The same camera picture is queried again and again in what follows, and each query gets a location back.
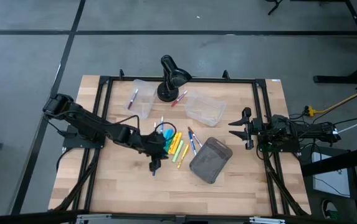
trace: lamp base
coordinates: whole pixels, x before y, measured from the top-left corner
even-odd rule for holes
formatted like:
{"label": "lamp base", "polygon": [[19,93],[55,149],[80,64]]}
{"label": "lamp base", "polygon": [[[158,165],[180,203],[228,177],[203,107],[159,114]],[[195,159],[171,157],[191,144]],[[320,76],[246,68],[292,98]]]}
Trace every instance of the lamp base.
{"label": "lamp base", "polygon": [[158,86],[158,97],[164,102],[174,101],[178,97],[178,88],[169,91],[165,83],[160,83]]}

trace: wooden table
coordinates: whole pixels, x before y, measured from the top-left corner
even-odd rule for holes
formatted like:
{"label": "wooden table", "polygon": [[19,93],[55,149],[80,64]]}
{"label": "wooden table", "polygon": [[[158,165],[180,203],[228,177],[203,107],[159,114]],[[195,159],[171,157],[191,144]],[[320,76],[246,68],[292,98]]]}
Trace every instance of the wooden table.
{"label": "wooden table", "polygon": [[[77,103],[91,111],[97,92],[99,76],[83,76]],[[288,116],[282,85],[279,80],[266,80],[272,114]],[[150,158],[132,149],[117,146],[107,139],[101,150],[98,164],[91,212],[108,213],[157,213],[187,215],[271,215],[264,163],[257,158],[255,148],[245,150],[245,142],[228,133],[228,130],[243,130],[243,127],[228,126],[240,119],[245,106],[252,109],[255,103],[252,85],[243,83],[187,83],[180,92],[196,90],[218,100],[224,100],[227,108],[222,120],[213,128],[186,116],[183,98],[174,108],[158,98],[148,119],[140,121],[141,133],[153,130],[153,123],[164,116],[164,121],[173,123],[183,132],[184,143],[189,142],[187,127],[190,126],[201,141],[215,137],[229,146],[234,155],[228,161],[214,184],[207,184],[189,170],[194,157],[189,151],[180,169],[172,163],[172,156],[162,161],[162,167],[152,176],[148,170]],[[129,81],[113,82],[107,120],[119,121],[128,116],[123,105],[129,100],[133,84]],[[259,90],[263,115],[265,114],[262,92]],[[127,124],[136,126],[136,121]],[[49,208],[58,206],[72,190],[79,176],[83,149],[70,151],[61,160],[50,199]],[[280,153],[285,185],[301,207],[310,213],[300,164],[290,153]],[[83,208],[87,186],[84,185],[79,208]],[[278,211],[282,204],[275,186]]]}

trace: yellow cable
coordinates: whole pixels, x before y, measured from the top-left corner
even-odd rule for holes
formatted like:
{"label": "yellow cable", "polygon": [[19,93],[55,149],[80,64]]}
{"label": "yellow cable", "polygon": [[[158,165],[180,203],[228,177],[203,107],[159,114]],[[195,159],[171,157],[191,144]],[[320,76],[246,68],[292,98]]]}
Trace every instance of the yellow cable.
{"label": "yellow cable", "polygon": [[335,109],[336,107],[342,105],[343,103],[346,103],[347,101],[350,101],[350,100],[352,100],[352,99],[354,99],[354,98],[356,98],[356,97],[357,97],[357,94],[354,94],[353,96],[351,96],[351,97],[349,97],[349,98],[347,98],[347,99],[344,99],[344,100],[340,101],[339,103],[337,103],[337,104],[335,104],[335,105],[333,105],[333,106],[331,106],[331,107],[329,107],[329,108],[327,108],[327,109],[325,109],[325,110],[322,110],[322,111],[313,110],[313,113],[315,113],[315,114],[316,114],[316,113],[326,113],[326,112],[328,112],[329,110],[333,110],[333,109]]}

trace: clear plastic container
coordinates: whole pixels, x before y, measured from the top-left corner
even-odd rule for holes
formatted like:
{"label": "clear plastic container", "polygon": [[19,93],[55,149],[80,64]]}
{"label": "clear plastic container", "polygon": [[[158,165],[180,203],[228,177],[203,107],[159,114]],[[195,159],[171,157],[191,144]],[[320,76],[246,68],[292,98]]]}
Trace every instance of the clear plastic container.
{"label": "clear plastic container", "polygon": [[214,127],[220,122],[226,107],[227,103],[224,101],[215,100],[194,92],[189,95],[185,104],[185,112],[190,118]]}
{"label": "clear plastic container", "polygon": [[[123,107],[130,114],[136,114],[141,119],[145,119],[149,116],[153,102],[155,101],[157,86],[142,80],[134,80],[133,83],[134,89]],[[137,89],[138,93],[136,94],[130,109],[128,109],[130,101]]]}

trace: concrete floor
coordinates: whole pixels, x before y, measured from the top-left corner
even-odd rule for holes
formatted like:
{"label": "concrete floor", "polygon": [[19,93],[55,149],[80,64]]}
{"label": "concrete floor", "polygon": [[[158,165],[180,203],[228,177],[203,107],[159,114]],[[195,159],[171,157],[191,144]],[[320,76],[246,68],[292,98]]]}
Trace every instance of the concrete floor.
{"label": "concrete floor", "polygon": [[[0,0],[0,29],[70,30],[79,0]],[[352,1],[357,10],[357,1]],[[87,0],[79,30],[355,30],[343,3],[284,1],[272,16],[260,0]],[[67,41],[66,35],[0,35],[0,215],[7,214],[41,109]],[[199,77],[279,78],[290,113],[304,105],[326,108],[355,92],[356,85],[314,84],[314,75],[347,75],[357,69],[357,38],[211,35],[76,36],[59,92],[77,96],[82,75],[162,75],[160,57]],[[357,117],[357,100],[321,121]],[[357,128],[336,147],[357,149]],[[22,212],[46,211],[63,139],[48,128]],[[310,192],[315,215],[328,194]],[[353,202],[344,217],[356,220]]]}

